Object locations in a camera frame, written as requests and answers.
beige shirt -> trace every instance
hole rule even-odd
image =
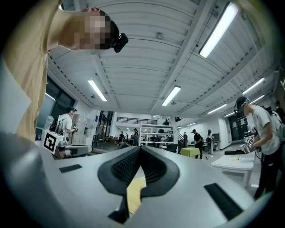
[[[62,0],[42,0],[26,14],[3,51],[12,76],[31,100],[17,134],[35,140],[39,111],[45,98],[47,80],[47,39],[49,28]]]

black rubber pad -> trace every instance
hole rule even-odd
[[[80,168],[82,168],[82,166],[79,164],[76,164],[76,165],[72,165],[72,166],[61,167],[61,168],[59,168],[59,170],[61,173],[66,173],[66,172],[70,172],[70,171],[80,169]]]
[[[228,220],[237,217],[241,212],[243,212],[243,210],[217,183],[205,185],[204,188],[210,194]]]

black cap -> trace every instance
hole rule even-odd
[[[74,107],[72,107],[72,106],[69,106],[69,107],[66,108],[66,113],[69,113],[70,111],[77,112],[77,110]]]
[[[245,103],[246,100],[247,100],[246,97],[239,97],[239,98],[236,100],[236,108],[239,110],[240,107],[243,105],[243,103]]]

fluorescent light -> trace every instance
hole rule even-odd
[[[52,97],[52,96],[50,96],[50,95],[48,95],[47,93],[45,93],[49,98],[52,98],[54,101],[55,101],[55,99]]]
[[[230,114],[227,114],[227,115],[225,115],[225,117],[234,115],[234,113],[235,113],[235,112],[232,112],[232,113],[230,113]]]
[[[190,126],[190,125],[193,125],[193,124],[196,124],[196,123],[191,123],[191,124],[188,124],[187,126]]]
[[[227,105],[227,104],[224,104],[224,105],[222,105],[221,107],[218,107],[218,108],[212,110],[211,112],[208,112],[208,114],[211,114],[211,113],[213,113],[213,112],[216,112],[217,110],[219,110],[219,109],[225,107],[226,105]]]
[[[212,32],[206,43],[203,45],[202,49],[200,50],[199,53],[201,56],[203,56],[204,58],[208,57],[208,55],[211,53],[211,51],[214,49],[214,47],[222,38],[225,31],[230,26],[237,12],[238,8],[233,3],[230,3],[227,6],[214,31]]]
[[[255,86],[257,86],[258,84],[260,84],[262,81],[264,80],[264,77],[261,78],[257,83],[255,83],[254,85],[252,85],[251,87],[249,87],[246,91],[244,91],[242,94],[246,94],[248,91],[252,90]]]
[[[254,102],[257,102],[259,101],[260,99],[262,99],[264,97],[264,95],[260,96],[259,98],[255,99],[253,102],[250,102],[251,104],[254,103]]]
[[[93,80],[88,81],[89,84],[92,86],[92,88],[95,90],[95,92],[99,95],[99,97],[102,99],[102,101],[106,102],[107,99],[104,97],[104,95],[101,93],[99,88],[95,85],[95,82]]]
[[[175,97],[175,95],[181,90],[181,87],[179,86],[174,86],[172,92],[168,95],[166,100],[162,103],[162,106],[168,105],[168,103]]]

white table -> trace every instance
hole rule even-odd
[[[244,155],[224,155],[220,159],[211,163],[213,167],[221,169],[230,173],[242,173],[244,174],[241,185],[246,187],[248,185],[251,171],[254,164],[255,153],[249,153]]]

